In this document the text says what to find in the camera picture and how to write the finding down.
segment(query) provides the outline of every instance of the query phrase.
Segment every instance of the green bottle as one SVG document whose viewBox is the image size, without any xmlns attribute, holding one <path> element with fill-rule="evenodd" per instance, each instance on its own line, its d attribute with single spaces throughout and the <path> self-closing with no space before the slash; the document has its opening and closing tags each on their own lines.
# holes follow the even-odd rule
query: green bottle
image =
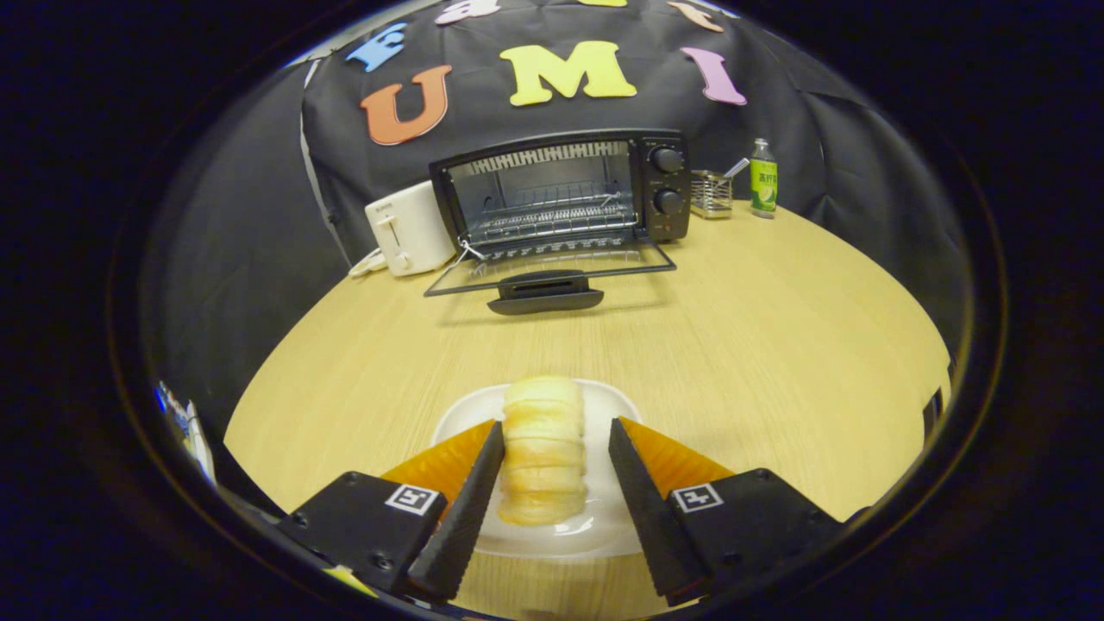
<svg viewBox="0 0 1104 621">
<path fill-rule="evenodd" d="M 752 213 L 774 218 L 774 201 L 778 198 L 778 164 L 763 138 L 755 139 L 752 154 Z"/>
</svg>

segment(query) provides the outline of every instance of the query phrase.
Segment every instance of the orange letter u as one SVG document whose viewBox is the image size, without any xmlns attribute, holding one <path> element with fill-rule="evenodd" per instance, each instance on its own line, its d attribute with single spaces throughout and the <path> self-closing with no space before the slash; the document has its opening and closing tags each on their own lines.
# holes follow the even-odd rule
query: orange letter u
<svg viewBox="0 0 1104 621">
<path fill-rule="evenodd" d="M 422 85 L 422 114 L 411 120 L 399 120 L 395 114 L 395 95 L 403 90 L 402 84 L 384 86 L 364 97 L 360 107 L 367 110 L 368 135 L 383 146 L 397 145 L 433 129 L 445 117 L 448 109 L 448 93 L 445 91 L 445 74 L 452 65 L 427 69 L 415 75 L 411 82 Z"/>
</svg>

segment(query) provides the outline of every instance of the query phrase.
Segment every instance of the yellow letter m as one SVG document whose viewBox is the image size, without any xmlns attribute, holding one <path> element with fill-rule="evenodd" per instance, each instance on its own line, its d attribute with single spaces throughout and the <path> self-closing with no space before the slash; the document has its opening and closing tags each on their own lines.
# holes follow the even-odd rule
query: yellow letter m
<svg viewBox="0 0 1104 621">
<path fill-rule="evenodd" d="M 510 103 L 528 106 L 550 101 L 552 92 L 541 84 L 542 77 L 564 97 L 574 97 L 583 75 L 583 92 L 592 97 L 631 97 L 636 87 L 625 81 L 615 52 L 615 43 L 581 41 L 565 61 L 540 45 L 510 48 L 499 54 L 513 64 L 518 81 L 518 92 L 510 96 Z"/>
</svg>

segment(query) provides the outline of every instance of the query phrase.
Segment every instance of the stacked bread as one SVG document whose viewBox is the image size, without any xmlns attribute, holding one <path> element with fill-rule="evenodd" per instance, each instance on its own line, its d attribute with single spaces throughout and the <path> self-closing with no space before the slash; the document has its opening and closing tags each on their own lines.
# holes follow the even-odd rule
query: stacked bread
<svg viewBox="0 0 1104 621">
<path fill-rule="evenodd" d="M 522 526 L 558 524 L 583 511 L 583 393 L 571 378 L 537 376 L 506 390 L 505 497 L 498 515 Z"/>
</svg>

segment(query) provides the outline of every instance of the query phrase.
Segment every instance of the white toaster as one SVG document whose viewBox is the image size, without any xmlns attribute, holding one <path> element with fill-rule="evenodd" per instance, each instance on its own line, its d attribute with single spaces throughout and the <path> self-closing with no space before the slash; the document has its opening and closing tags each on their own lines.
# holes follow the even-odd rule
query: white toaster
<svg viewBox="0 0 1104 621">
<path fill-rule="evenodd" d="M 375 242 L 396 276 L 432 272 L 456 254 L 433 192 L 423 181 L 364 208 Z"/>
</svg>

